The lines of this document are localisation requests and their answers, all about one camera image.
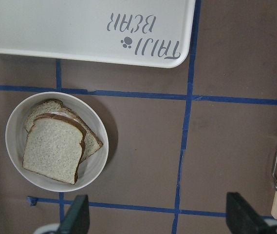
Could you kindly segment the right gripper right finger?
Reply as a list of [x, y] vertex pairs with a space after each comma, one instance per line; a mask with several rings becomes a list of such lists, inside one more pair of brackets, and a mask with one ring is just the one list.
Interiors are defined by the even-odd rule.
[[266, 232], [266, 222], [237, 192], [226, 194], [226, 225], [232, 234]]

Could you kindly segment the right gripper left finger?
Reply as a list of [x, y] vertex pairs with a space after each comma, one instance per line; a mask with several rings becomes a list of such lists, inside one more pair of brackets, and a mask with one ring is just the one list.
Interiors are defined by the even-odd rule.
[[90, 228], [89, 199], [78, 195], [58, 227], [59, 234], [87, 234]]

